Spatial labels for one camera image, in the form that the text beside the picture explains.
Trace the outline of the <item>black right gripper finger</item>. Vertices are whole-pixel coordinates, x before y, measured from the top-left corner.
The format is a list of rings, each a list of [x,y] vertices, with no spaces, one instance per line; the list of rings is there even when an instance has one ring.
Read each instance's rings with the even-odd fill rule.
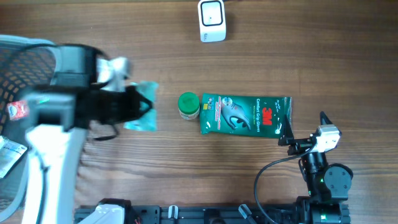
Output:
[[[324,111],[320,112],[320,124],[321,125],[329,125],[332,124],[332,122],[330,121],[330,119],[328,118],[328,116],[325,114]]]
[[[292,131],[292,127],[290,124],[290,119],[288,118],[287,115],[284,116],[284,120],[282,122],[282,139],[293,139],[294,134]]]

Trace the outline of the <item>teal white pack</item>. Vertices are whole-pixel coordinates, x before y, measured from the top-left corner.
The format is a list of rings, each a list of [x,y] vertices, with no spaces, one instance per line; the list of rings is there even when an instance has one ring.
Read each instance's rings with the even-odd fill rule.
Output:
[[[138,120],[125,122],[124,128],[134,131],[157,131],[157,111],[154,108],[154,103],[159,84],[156,82],[141,81],[140,83],[132,82],[131,86],[136,86],[137,91],[152,102],[152,109]]]

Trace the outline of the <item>white blue pouch pack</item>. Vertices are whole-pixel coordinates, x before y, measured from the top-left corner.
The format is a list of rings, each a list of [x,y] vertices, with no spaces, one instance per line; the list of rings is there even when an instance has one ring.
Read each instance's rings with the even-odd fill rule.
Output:
[[[0,147],[0,178],[3,179],[9,173],[14,164],[26,152],[27,147],[17,142],[11,141],[4,136],[1,136]]]

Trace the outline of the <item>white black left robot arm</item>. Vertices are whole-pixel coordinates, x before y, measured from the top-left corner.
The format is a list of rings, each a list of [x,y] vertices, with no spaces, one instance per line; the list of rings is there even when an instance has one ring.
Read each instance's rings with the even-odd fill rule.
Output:
[[[22,95],[28,181],[24,223],[71,223],[76,175],[90,123],[115,128],[141,118],[141,104],[152,103],[134,86],[126,86],[129,60],[110,59],[100,49],[80,44],[57,46],[56,67],[48,84]]]

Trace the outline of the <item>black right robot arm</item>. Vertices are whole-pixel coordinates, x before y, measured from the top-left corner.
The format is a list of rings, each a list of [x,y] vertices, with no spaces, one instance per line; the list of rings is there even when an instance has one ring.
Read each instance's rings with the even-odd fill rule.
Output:
[[[288,117],[284,118],[278,145],[288,146],[287,154],[299,157],[299,169],[308,189],[308,196],[298,197],[294,203],[293,223],[351,223],[344,202],[348,200],[353,171],[343,164],[329,164],[326,159],[341,135],[324,112],[320,113],[316,131],[302,139],[294,137]]]

